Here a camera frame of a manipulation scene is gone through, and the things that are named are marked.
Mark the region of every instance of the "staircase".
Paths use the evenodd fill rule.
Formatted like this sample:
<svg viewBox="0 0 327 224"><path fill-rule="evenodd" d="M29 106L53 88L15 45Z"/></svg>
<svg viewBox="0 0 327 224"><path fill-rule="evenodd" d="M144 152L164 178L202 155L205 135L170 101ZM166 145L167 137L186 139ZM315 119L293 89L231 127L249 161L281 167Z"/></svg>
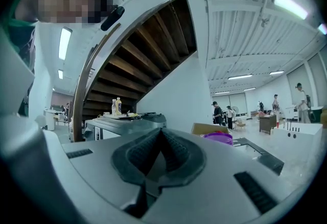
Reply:
<svg viewBox="0 0 327 224"><path fill-rule="evenodd" d="M111 112L117 97L122 113L136 112L137 102L195 51L187 0L171 0L141 21L108 57L86 93L82 120Z"/></svg>

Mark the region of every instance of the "ceiling light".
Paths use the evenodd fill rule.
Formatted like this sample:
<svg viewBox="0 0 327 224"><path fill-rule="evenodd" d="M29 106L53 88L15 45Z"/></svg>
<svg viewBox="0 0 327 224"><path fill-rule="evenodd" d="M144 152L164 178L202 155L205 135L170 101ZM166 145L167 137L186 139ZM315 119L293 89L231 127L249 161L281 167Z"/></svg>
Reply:
<svg viewBox="0 0 327 224"><path fill-rule="evenodd" d="M65 60L69 39L71 37L72 30L69 28L62 28L59 42L59 58Z"/></svg>
<svg viewBox="0 0 327 224"><path fill-rule="evenodd" d="M320 24L320 26L318 27L318 30L320 30L323 33L323 35L327 34L327 28L326 28L325 24Z"/></svg>
<svg viewBox="0 0 327 224"><path fill-rule="evenodd" d="M308 12L293 0L273 0L273 3L279 7L291 11L302 19L306 19L308 16Z"/></svg>
<svg viewBox="0 0 327 224"><path fill-rule="evenodd" d="M230 79L244 79L244 78L249 78L249 77L252 77L252 74L242 75L242 76L235 76L235 77L229 77L228 80L230 80Z"/></svg>
<svg viewBox="0 0 327 224"><path fill-rule="evenodd" d="M273 71L273 72L270 72L269 74L270 75L277 75L277 74L281 74L281 73L284 73L284 71Z"/></svg>
<svg viewBox="0 0 327 224"><path fill-rule="evenodd" d="M63 79L63 71L62 70L58 70L58 76L60 79Z"/></svg>
<svg viewBox="0 0 327 224"><path fill-rule="evenodd" d="M215 94L224 94L224 93L229 93L229 91L225 91L225 92L216 92Z"/></svg>

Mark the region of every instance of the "small wooden table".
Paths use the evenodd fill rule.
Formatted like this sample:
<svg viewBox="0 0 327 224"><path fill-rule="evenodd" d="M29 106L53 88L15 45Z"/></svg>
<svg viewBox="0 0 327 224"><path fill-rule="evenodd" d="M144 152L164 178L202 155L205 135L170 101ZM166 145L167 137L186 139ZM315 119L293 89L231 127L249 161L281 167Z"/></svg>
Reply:
<svg viewBox="0 0 327 224"><path fill-rule="evenodd" d="M270 130L271 128L274 128L277 123L276 123L276 115L265 115L263 117L259 117L259 131L267 131L269 132L270 135Z"/></svg>

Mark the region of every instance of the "wooden handrail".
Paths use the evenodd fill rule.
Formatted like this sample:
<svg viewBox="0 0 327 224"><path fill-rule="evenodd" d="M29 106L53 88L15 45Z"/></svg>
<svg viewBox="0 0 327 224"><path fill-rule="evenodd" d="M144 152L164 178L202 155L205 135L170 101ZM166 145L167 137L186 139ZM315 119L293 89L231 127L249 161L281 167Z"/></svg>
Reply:
<svg viewBox="0 0 327 224"><path fill-rule="evenodd" d="M93 62L101 51L104 44L108 41L108 39L112 36L112 34L120 27L120 23L117 23L111 31L105 35L99 45L95 47L94 50L91 50L88 58L85 61L83 66L81 75L79 77L77 87L74 94L74 103L73 103L73 133L74 133L74 142L83 141L82 137L82 112L83 112L83 103L84 103L84 96L85 96L85 89L88 80L88 75L92 68Z"/></svg>

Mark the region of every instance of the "purple container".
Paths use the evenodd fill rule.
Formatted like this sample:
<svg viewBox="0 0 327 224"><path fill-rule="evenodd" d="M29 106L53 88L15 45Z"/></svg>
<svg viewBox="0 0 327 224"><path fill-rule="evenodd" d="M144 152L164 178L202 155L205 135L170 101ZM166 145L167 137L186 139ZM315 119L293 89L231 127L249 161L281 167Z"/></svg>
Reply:
<svg viewBox="0 0 327 224"><path fill-rule="evenodd" d="M227 133L214 132L214 133L206 134L203 137L206 139L219 141L228 144L230 146L233 146L233 137Z"/></svg>

